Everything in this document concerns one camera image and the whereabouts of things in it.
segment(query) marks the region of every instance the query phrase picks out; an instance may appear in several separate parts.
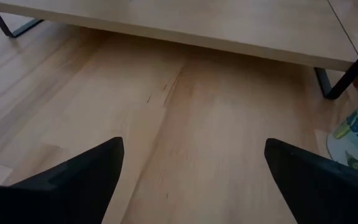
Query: black metal table leg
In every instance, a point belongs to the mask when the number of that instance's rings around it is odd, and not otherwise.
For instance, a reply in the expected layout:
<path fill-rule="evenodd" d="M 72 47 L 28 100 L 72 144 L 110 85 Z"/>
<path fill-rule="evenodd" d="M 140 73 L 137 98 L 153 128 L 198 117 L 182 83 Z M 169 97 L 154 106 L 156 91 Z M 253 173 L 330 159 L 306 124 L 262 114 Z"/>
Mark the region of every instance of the black metal table leg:
<path fill-rule="evenodd" d="M 24 24 L 23 26 L 21 26 L 20 28 L 18 28 L 17 30 L 11 32 L 11 30 L 9 30 L 8 26 L 6 25 L 4 19 L 0 15 L 0 28 L 2 29 L 4 34 L 7 35 L 8 37 L 16 38 L 16 37 L 22 35 L 23 33 L 25 33 L 26 31 L 28 31 L 29 29 L 35 27 L 37 24 L 39 24 L 42 21 L 43 20 L 41 20 L 41 19 L 33 19 L 30 22 L 28 22 L 28 23 Z"/>
<path fill-rule="evenodd" d="M 317 79 L 324 97 L 329 100 L 335 100 L 358 76 L 358 59 L 351 65 L 351 67 L 333 87 L 331 87 L 325 69 L 314 68 L 314 70 L 316 71 Z"/>

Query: wooden floor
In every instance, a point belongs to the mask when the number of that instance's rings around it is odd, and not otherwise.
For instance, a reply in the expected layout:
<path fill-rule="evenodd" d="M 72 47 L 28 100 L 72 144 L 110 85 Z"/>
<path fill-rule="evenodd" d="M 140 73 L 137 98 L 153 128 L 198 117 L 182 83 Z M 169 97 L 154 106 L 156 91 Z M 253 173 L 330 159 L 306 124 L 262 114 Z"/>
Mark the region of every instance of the wooden floor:
<path fill-rule="evenodd" d="M 357 106 L 353 88 L 324 100 L 301 65 L 52 22 L 0 31 L 0 184 L 122 136 L 104 223 L 295 223 L 265 140 L 328 156 Z"/>

